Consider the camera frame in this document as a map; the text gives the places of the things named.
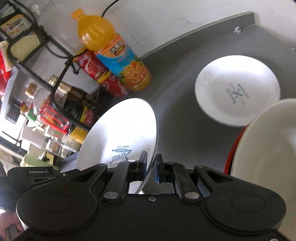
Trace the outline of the person's left hand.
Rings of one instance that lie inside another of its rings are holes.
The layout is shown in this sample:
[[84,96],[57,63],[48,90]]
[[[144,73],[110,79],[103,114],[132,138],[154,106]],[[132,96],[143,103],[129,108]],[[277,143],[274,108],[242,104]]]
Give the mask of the person's left hand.
[[15,237],[19,236],[21,233],[23,233],[25,230],[17,216],[17,213],[8,211],[5,213],[1,213],[0,215],[0,223],[1,223],[1,240],[8,240],[6,229],[10,226],[15,225],[17,232],[15,234]]

